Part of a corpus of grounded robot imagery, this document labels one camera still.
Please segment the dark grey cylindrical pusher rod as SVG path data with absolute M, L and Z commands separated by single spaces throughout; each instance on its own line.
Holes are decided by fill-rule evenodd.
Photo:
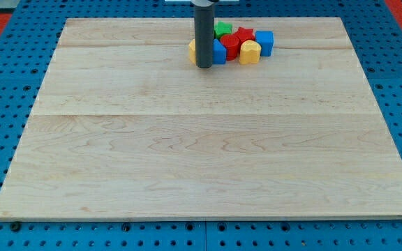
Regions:
M 214 3 L 194 2 L 195 60 L 199 68 L 213 64 Z

